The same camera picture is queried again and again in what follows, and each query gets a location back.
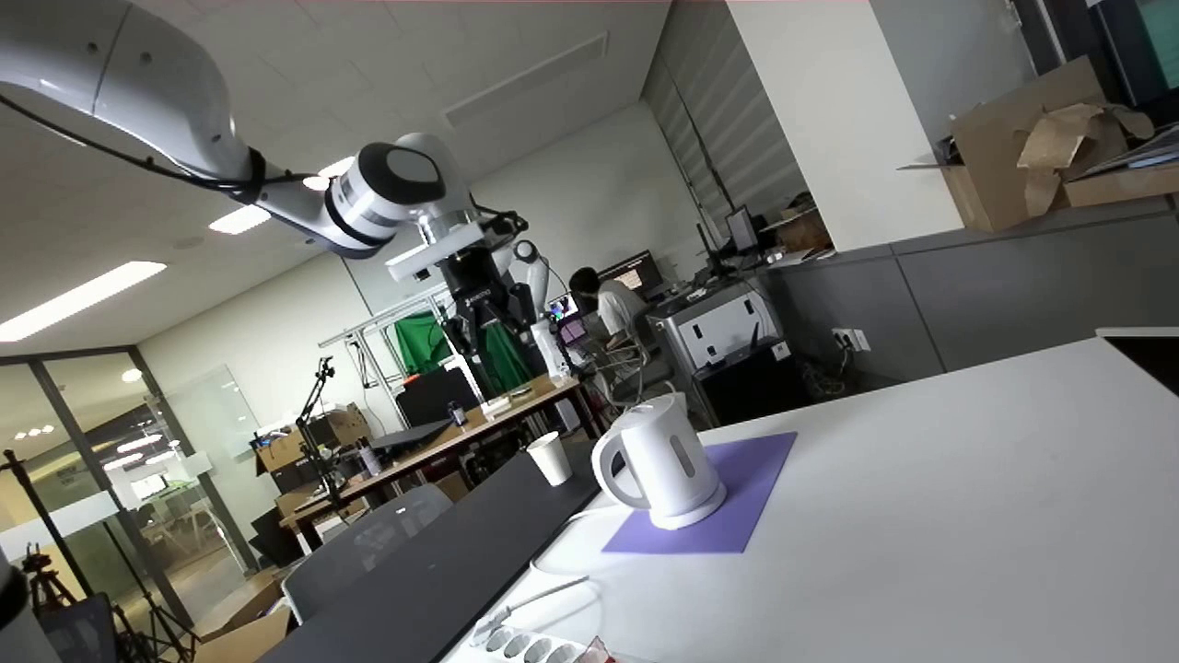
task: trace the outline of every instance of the desk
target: desk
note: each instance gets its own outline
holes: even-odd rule
[[[592,500],[558,521],[574,497],[530,495],[542,479],[514,457],[468,497],[480,514],[438,521],[273,660],[438,660],[493,612],[493,575],[496,602],[536,584],[530,562],[600,584],[600,612],[553,629],[596,629],[636,660],[1176,660],[1179,401],[1104,342],[705,444],[766,432],[799,444],[744,556],[600,556],[621,514]]]
[[[590,439],[600,434],[600,422],[596,422],[596,412],[592,412],[592,407],[590,407],[590,397],[587,397],[578,379],[558,379],[556,382],[550,377],[536,377],[536,379],[518,389],[518,397],[513,397],[509,412],[485,422],[481,411],[468,411],[468,422],[459,428],[445,428],[433,444],[426,444],[422,451],[393,460],[385,472],[350,479],[340,489],[340,500],[379,497],[382,487],[389,487],[393,479],[422,470],[426,460],[433,460],[442,454],[470,445],[470,444],[493,434],[496,428],[503,428],[503,423],[513,423],[513,422],[518,422],[518,417],[525,417],[525,412],[535,412],[542,407],[553,407],[556,397],[569,397],[574,401],[578,422],[587,423]],[[328,500],[304,500],[304,497],[310,497],[310,489],[283,495],[280,497],[280,514],[283,514],[283,528],[292,528],[292,531],[298,528],[303,537],[316,549],[320,537],[316,537],[312,521],[332,514],[332,506]]]

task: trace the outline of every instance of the office chair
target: office chair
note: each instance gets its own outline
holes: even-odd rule
[[[336,597],[366,584],[366,575],[426,531],[445,509],[450,497],[433,483],[422,483],[325,542],[283,584],[294,619],[316,619]]]

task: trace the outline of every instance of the white robotic arm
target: white robotic arm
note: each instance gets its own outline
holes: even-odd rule
[[[122,129],[194,183],[255,204],[340,253],[367,260],[402,226],[442,245],[468,223],[464,180],[420,133],[367,145],[328,197],[269,165],[235,136],[218,64],[130,0],[0,0],[0,84]]]

